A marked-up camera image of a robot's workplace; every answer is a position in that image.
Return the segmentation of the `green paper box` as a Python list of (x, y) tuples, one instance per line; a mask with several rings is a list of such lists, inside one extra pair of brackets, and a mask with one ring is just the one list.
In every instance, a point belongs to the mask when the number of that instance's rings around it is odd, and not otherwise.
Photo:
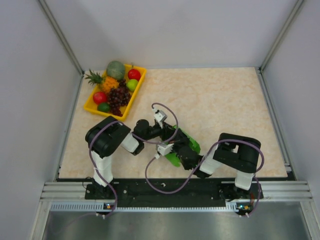
[(192, 147), (183, 147), (178, 153), (171, 151), (165, 158), (175, 167), (183, 166), (185, 170), (193, 170), (201, 159), (200, 145), (196, 140), (190, 137)]

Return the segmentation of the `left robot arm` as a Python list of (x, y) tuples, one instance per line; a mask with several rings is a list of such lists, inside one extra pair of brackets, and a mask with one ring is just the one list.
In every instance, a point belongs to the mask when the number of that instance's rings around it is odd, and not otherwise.
[(85, 141), (94, 166), (92, 185), (97, 194), (105, 199), (113, 194), (112, 160), (119, 147), (136, 156), (144, 149), (145, 143), (152, 143), (150, 140), (159, 137), (163, 143), (168, 143), (177, 133), (178, 130), (166, 123), (164, 118), (155, 120), (153, 126), (146, 119), (140, 119), (131, 130), (123, 122), (109, 116), (92, 127), (85, 135)]

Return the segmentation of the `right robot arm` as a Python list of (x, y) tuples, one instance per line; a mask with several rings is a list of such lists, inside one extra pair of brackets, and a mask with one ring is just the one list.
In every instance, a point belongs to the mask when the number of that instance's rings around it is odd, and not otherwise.
[(210, 177), (222, 165), (236, 170), (234, 185), (223, 187), (220, 196), (229, 201), (249, 196), (252, 200), (252, 180), (264, 166), (265, 156), (261, 151), (261, 142), (255, 138), (230, 133), (221, 133), (218, 142), (205, 155), (192, 148), (191, 139), (179, 131), (178, 137), (170, 142), (172, 153), (179, 159), (185, 170), (205, 179)]

